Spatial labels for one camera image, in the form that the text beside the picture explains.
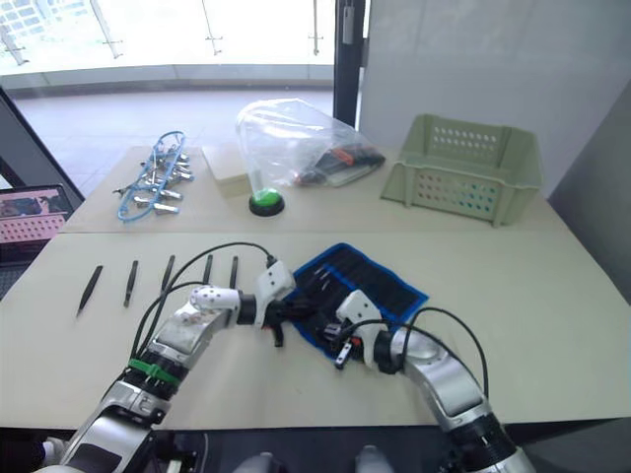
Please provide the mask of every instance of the plastic bag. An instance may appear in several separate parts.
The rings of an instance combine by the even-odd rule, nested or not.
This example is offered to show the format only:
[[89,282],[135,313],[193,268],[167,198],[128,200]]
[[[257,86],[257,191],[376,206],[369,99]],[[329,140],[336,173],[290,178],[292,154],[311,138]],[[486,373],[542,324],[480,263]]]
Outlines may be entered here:
[[385,160],[354,128],[298,99],[256,101],[237,119],[254,193],[278,185],[339,186]]

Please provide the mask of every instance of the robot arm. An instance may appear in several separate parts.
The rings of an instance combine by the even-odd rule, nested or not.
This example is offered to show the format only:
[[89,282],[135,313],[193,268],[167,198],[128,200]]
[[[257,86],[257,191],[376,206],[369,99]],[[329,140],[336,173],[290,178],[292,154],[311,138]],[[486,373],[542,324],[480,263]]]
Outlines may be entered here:
[[[337,317],[352,323],[382,318],[361,291],[349,295]],[[354,336],[362,340],[367,366],[388,373],[402,371],[419,387],[434,418],[459,452],[464,471],[534,473],[524,452],[504,432],[471,373],[445,348],[412,332],[401,363],[406,334],[407,328],[391,333],[381,325],[370,324],[359,327]],[[336,360],[338,367],[343,367],[344,356],[342,349]]]
[[71,438],[61,466],[49,473],[137,471],[154,441],[171,398],[219,330],[266,322],[266,311],[295,286],[292,273],[276,261],[256,281],[253,296],[203,286],[160,328],[137,359],[109,388],[101,403]]

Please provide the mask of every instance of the light green basket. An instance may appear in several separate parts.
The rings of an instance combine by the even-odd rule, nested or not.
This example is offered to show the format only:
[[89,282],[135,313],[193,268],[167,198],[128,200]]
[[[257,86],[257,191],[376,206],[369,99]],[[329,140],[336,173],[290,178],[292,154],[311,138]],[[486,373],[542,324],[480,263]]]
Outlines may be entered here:
[[382,198],[498,227],[519,219],[541,181],[533,133],[425,114],[414,120]]

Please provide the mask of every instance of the blue tool roll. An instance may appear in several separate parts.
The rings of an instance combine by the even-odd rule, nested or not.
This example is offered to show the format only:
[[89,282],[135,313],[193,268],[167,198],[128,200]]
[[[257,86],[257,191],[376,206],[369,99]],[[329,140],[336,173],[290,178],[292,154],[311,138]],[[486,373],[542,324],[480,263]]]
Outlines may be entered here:
[[317,314],[294,325],[312,345],[334,357],[333,347],[322,337],[328,323],[338,323],[335,311],[359,289],[380,310],[382,317],[404,322],[429,298],[402,281],[348,243],[338,243],[295,273],[296,290],[288,299],[317,307]]

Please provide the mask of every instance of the laptop screen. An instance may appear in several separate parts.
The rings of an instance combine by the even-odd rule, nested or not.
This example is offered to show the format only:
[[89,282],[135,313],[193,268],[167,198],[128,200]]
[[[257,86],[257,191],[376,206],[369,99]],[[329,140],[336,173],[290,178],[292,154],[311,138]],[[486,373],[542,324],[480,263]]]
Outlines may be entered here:
[[39,251],[72,214],[60,185],[21,187],[0,192],[2,259]]

